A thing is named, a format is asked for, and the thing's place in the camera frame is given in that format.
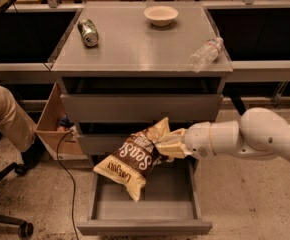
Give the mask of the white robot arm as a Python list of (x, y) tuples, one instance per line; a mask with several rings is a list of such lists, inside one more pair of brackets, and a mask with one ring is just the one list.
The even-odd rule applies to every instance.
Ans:
[(290, 124), (268, 109), (252, 108), (238, 121), (203, 122), (175, 130), (155, 146), (171, 158), (233, 155), (267, 160), (280, 156), (290, 162)]

